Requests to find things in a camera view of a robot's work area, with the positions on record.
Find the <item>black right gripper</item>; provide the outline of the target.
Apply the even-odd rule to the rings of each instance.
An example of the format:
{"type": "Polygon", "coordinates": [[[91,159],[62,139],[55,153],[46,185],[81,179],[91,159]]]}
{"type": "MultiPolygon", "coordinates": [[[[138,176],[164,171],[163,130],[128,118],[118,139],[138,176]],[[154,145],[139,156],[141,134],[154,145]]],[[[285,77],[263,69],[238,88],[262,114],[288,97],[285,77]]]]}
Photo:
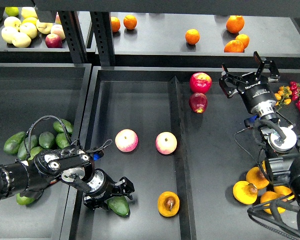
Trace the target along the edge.
{"type": "Polygon", "coordinates": [[[278,82],[280,73],[276,63],[266,57],[261,57],[257,51],[253,52],[254,60],[259,64],[257,71],[245,73],[241,76],[229,72],[226,65],[221,65],[222,72],[219,86],[227,98],[239,94],[250,114],[268,114],[273,112],[277,100],[270,89],[269,82],[278,82]],[[270,72],[269,77],[262,75],[264,69],[270,72]]]}

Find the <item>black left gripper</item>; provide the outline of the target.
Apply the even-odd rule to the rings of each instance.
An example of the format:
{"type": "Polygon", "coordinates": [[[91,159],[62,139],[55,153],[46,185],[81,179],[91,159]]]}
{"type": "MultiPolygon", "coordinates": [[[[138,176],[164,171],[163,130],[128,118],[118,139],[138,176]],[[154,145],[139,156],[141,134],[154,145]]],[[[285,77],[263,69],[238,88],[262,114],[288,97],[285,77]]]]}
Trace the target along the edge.
{"type": "Polygon", "coordinates": [[[134,184],[125,176],[115,182],[102,169],[96,169],[86,184],[90,189],[83,195],[83,204],[91,210],[108,210],[107,200],[112,197],[125,196],[133,200],[134,184]]]}

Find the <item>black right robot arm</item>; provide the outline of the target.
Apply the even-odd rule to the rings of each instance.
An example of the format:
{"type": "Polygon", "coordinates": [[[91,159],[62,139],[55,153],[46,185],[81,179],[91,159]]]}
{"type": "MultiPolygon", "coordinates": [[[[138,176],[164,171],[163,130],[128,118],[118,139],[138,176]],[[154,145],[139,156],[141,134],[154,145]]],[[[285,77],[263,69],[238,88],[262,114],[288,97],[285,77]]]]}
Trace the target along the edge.
{"type": "Polygon", "coordinates": [[[280,125],[283,115],[276,110],[277,98],[270,83],[280,79],[273,60],[253,53],[258,69],[241,76],[233,75],[223,64],[219,85],[227,98],[238,94],[252,117],[244,121],[246,129],[255,129],[261,136],[264,163],[256,164],[273,187],[284,186],[290,194],[250,207],[251,220],[290,240],[300,240],[300,134],[280,125]]]}

